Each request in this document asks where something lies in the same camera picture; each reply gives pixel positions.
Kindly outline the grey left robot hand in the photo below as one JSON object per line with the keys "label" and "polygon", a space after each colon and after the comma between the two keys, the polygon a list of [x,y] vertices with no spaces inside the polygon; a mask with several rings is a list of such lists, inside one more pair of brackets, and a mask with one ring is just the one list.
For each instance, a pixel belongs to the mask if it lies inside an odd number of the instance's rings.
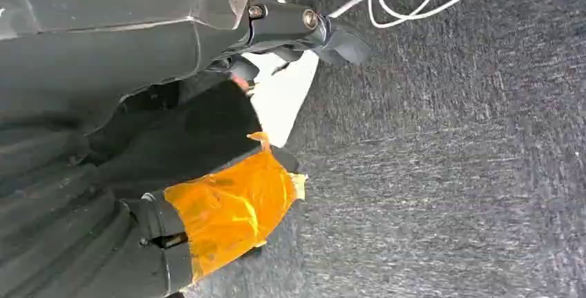
{"label": "grey left robot hand", "polygon": [[362,63],[358,34],[259,0],[1,0],[1,296],[170,297],[302,197],[247,53]]}

